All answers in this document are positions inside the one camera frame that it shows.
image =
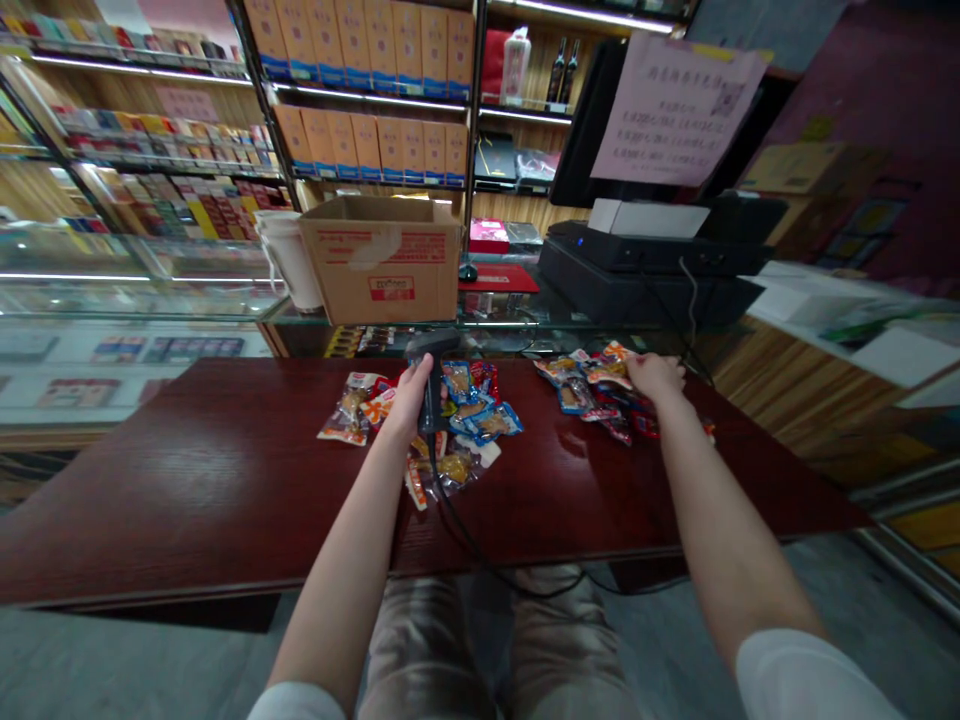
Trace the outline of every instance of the tan box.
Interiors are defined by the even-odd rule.
[[[307,133],[310,157],[317,174],[325,178],[337,177],[337,157],[333,154],[333,136],[330,134],[326,111],[300,108],[300,117],[303,118],[303,129]]]
[[[447,91],[455,100],[468,100],[473,84],[473,15],[447,11]]]
[[[397,93],[397,48],[393,36],[393,10],[389,0],[364,0],[367,42],[370,45],[370,75],[373,89]]]
[[[444,123],[423,123],[423,170],[428,185],[446,182],[447,134]]]
[[[313,51],[303,0],[277,0],[277,11],[283,45],[287,48],[287,59],[290,61],[290,74],[296,80],[318,82],[317,56]]]
[[[886,164],[881,148],[848,143],[771,145],[740,183],[743,190],[793,195],[866,194]]]
[[[340,197],[300,231],[331,325],[456,318],[462,230],[436,203]]]
[[[347,85],[358,90],[370,90],[370,48],[367,45],[363,0],[336,0],[336,7]]]
[[[388,182],[403,182],[400,120],[378,117],[377,137],[380,140],[380,168],[383,170],[383,179]]]
[[[420,7],[420,47],[423,64],[423,94],[447,96],[447,11]]]
[[[463,186],[467,179],[467,126],[444,124],[447,141],[447,156],[444,162],[446,184]]]
[[[325,85],[347,84],[340,49],[340,27],[334,0],[306,0],[305,9],[313,38],[313,52],[317,56],[320,82]]]
[[[420,51],[420,6],[393,3],[393,36],[397,49],[397,81],[401,95],[423,95]]]
[[[283,44],[276,3],[273,0],[245,0],[243,5],[250,18],[250,28],[264,71],[270,77],[290,77],[287,48]]]
[[[373,115],[350,113],[353,143],[357,148],[357,164],[362,180],[383,180],[380,173],[380,142],[377,140],[377,119]]]
[[[327,127],[333,138],[333,156],[337,160],[337,176],[345,180],[359,180],[357,146],[353,139],[353,123],[350,113],[327,110]]]
[[[403,148],[404,182],[423,182],[423,123],[419,120],[400,121],[400,145]]]
[[[300,108],[293,105],[274,105],[273,112],[280,124],[284,142],[287,143],[287,151],[293,161],[294,170],[300,175],[315,176],[317,168],[313,164],[310,144],[307,142],[307,133],[303,127],[303,118],[300,117]]]

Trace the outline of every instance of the pants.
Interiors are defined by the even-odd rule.
[[[569,585],[575,565],[517,571],[517,583],[546,593]],[[617,636],[588,580],[551,600],[516,597],[513,720],[639,718],[617,657]],[[370,642],[360,720],[494,720],[496,706],[467,648],[452,580],[390,580]]]

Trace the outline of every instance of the pink wall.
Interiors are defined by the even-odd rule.
[[[865,269],[884,280],[960,278],[960,18],[849,8],[764,144],[798,141],[817,115],[833,119],[830,140],[889,148],[886,174],[923,182],[897,193],[912,198],[897,237]]]

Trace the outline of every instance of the paper sign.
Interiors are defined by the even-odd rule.
[[[202,90],[183,90],[176,87],[158,87],[157,97],[163,103],[163,109],[172,118],[220,122],[213,107],[210,93]]]
[[[696,187],[723,157],[766,65],[634,32],[590,177]]]

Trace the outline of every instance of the tile floor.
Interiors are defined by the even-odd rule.
[[[845,538],[787,552],[834,640],[908,717],[960,717],[960,634]],[[464,577],[461,589],[493,685],[507,673],[509,597],[487,577]],[[604,595],[627,678],[651,718],[742,720],[689,583]],[[0,718],[242,719],[295,602],[283,598],[266,635],[0,610]]]

